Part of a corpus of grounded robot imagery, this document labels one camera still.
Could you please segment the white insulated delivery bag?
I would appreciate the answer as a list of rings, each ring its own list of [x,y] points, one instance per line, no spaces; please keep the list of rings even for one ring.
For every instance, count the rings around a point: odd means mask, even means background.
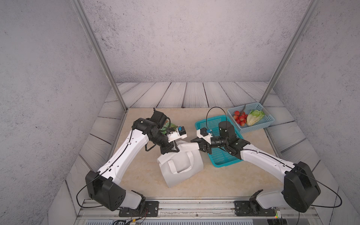
[[[179,152],[161,155],[157,162],[165,182],[172,188],[204,169],[197,143],[178,141]]]

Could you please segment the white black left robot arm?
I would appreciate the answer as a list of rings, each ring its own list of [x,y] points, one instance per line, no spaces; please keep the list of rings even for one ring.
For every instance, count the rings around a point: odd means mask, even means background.
[[[134,121],[131,130],[117,152],[97,172],[90,171],[85,177],[89,197],[111,211],[127,208],[140,214],[146,198],[119,186],[124,173],[141,149],[147,152],[148,142],[160,147],[161,154],[178,153],[176,140],[186,138],[184,127],[173,127],[164,113],[154,110],[150,118]]]

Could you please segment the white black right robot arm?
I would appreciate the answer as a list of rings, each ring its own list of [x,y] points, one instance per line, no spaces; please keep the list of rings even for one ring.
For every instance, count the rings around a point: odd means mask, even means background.
[[[208,154],[218,148],[265,170],[283,183],[282,190],[264,192],[260,189],[248,201],[235,202],[237,215],[265,216],[271,208],[284,206],[305,213],[320,195],[320,187],[306,163],[295,164],[258,149],[249,141],[239,138],[228,121],[220,122],[218,129],[219,135],[214,136],[203,127],[197,130],[197,137],[192,142],[198,144],[200,151]]]

